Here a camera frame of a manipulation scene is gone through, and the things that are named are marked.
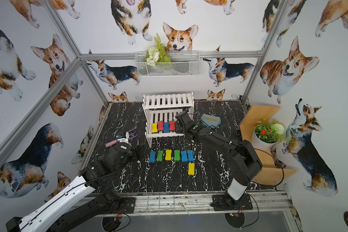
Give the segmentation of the yellow eraser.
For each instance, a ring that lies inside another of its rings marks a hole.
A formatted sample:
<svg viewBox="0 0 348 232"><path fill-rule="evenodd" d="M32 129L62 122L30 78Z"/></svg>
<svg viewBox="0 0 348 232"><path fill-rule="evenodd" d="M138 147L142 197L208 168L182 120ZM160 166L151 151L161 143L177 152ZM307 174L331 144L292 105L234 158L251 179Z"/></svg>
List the yellow eraser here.
<svg viewBox="0 0 348 232"><path fill-rule="evenodd" d="M195 175L195 164L194 163L188 164L188 175L189 176Z"/></svg>
<svg viewBox="0 0 348 232"><path fill-rule="evenodd" d="M158 124L157 123L152 123L151 125L151 133L158 133Z"/></svg>
<svg viewBox="0 0 348 232"><path fill-rule="evenodd" d="M168 149L165 151L165 160L172 160L172 150Z"/></svg>

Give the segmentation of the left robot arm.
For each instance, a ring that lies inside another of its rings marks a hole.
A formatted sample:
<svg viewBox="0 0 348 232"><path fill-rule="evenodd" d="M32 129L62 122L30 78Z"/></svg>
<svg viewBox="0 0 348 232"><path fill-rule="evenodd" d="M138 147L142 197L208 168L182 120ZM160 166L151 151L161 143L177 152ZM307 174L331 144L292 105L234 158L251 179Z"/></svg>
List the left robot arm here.
<svg viewBox="0 0 348 232"><path fill-rule="evenodd" d="M95 191L92 186L105 177L122 171L138 161L142 146L132 147L121 142L113 145L108 154L90 162L60 193L25 217L13 217L6 223L9 232L68 232L101 213L118 215L134 209L135 200L124 200L114 189L106 190L90 202L73 209L84 197Z"/></svg>

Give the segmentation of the green eraser top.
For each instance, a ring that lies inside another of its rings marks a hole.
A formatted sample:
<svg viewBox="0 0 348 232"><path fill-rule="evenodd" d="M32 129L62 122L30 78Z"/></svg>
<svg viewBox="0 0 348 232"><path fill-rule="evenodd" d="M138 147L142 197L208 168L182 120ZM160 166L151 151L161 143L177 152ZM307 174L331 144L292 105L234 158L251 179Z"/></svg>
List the green eraser top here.
<svg viewBox="0 0 348 232"><path fill-rule="evenodd" d="M157 152L157 157L156 157L156 161L157 162L162 162L163 161L163 154L164 154L164 151L163 150L159 150Z"/></svg>
<svg viewBox="0 0 348 232"><path fill-rule="evenodd" d="M175 161L181 161L181 151L180 150L175 150L174 151L174 160Z"/></svg>

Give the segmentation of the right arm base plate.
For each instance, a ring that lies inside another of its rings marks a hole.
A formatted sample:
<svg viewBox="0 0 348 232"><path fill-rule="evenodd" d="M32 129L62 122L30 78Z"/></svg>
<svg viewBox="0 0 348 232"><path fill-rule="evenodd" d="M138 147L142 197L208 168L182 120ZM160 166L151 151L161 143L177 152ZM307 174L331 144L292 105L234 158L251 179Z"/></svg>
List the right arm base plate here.
<svg viewBox="0 0 348 232"><path fill-rule="evenodd" d="M213 195L212 203L210 204L210 206L213 207L215 211L226 211L226 210L238 211L240 209L242 210L253 209L250 196L246 193L244 193L243 196L241 196L240 199L238 200L234 200L228 194Z"/></svg>

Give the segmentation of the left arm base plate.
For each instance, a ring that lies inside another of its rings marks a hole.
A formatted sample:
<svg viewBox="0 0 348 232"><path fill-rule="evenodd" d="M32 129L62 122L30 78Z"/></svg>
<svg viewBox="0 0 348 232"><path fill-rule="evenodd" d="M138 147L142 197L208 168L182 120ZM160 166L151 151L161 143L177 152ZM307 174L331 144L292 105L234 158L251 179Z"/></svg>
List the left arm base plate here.
<svg viewBox="0 0 348 232"><path fill-rule="evenodd" d="M105 214L132 214L136 203L135 197L123 197L113 200L107 207Z"/></svg>

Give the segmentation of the red eraser bottom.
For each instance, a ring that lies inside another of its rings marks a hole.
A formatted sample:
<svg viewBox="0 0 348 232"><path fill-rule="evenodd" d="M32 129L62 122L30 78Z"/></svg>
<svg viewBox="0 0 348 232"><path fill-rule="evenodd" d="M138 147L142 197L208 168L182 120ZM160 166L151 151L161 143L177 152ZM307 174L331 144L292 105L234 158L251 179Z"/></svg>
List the red eraser bottom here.
<svg viewBox="0 0 348 232"><path fill-rule="evenodd" d="M170 121L169 122L169 131L175 131L176 130L176 122Z"/></svg>
<svg viewBox="0 0 348 232"><path fill-rule="evenodd" d="M157 122L157 129L158 129L158 131L163 131L164 130L164 122L163 121L158 121Z"/></svg>

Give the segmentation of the blue eraser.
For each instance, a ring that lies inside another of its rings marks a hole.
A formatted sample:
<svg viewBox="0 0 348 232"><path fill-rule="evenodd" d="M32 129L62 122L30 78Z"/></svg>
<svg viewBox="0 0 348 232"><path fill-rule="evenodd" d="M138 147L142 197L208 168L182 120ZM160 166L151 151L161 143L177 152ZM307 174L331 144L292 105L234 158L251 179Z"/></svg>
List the blue eraser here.
<svg viewBox="0 0 348 232"><path fill-rule="evenodd" d="M188 161L189 161L189 162L193 162L193 161L194 161L194 153L193 153L193 150L188 150L188 151L187 151L187 155L188 155Z"/></svg>
<svg viewBox="0 0 348 232"><path fill-rule="evenodd" d="M156 161L156 152L155 151L151 151L149 154L149 162L150 163L154 163Z"/></svg>
<svg viewBox="0 0 348 232"><path fill-rule="evenodd" d="M164 133L168 133L168 132L170 132L170 123L169 122L165 122L164 124L163 124L163 132Z"/></svg>

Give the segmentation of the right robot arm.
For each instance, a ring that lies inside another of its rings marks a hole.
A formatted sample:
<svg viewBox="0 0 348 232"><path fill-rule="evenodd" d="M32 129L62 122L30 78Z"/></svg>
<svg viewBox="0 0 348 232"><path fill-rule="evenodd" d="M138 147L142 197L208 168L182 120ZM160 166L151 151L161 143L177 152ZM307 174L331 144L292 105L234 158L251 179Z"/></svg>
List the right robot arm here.
<svg viewBox="0 0 348 232"><path fill-rule="evenodd" d="M193 142L208 146L228 159L232 182L222 201L212 204L221 208L234 208L241 201L248 185L261 171L263 165L255 149L247 140L236 141L226 138L209 127L195 123L187 112L176 115L176 130Z"/></svg>

